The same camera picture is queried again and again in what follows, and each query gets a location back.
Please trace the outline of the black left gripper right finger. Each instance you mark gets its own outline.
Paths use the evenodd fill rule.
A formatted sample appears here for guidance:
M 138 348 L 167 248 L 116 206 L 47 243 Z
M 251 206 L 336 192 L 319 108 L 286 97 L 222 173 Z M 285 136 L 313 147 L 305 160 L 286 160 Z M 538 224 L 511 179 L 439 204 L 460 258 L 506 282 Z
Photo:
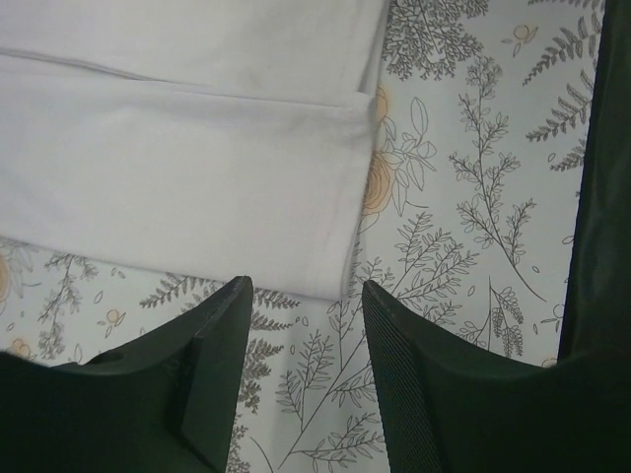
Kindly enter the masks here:
M 627 353 L 537 367 L 463 340 L 374 281 L 362 304 L 391 471 L 629 470 Z

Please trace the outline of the white t-shirt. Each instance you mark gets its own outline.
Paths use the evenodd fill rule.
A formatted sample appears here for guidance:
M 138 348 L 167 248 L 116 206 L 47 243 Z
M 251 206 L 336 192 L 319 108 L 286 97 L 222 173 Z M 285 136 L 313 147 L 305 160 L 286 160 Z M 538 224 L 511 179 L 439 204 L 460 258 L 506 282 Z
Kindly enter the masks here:
M 5 1 L 1 233 L 337 300 L 385 1 Z

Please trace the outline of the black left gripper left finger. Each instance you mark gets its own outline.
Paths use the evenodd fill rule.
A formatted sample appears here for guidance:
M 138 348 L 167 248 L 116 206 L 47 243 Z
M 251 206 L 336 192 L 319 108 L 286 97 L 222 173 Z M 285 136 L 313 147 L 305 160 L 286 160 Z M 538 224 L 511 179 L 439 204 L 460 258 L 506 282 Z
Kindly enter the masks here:
M 3 353 L 2 470 L 224 471 L 251 309 L 241 276 L 83 365 Z

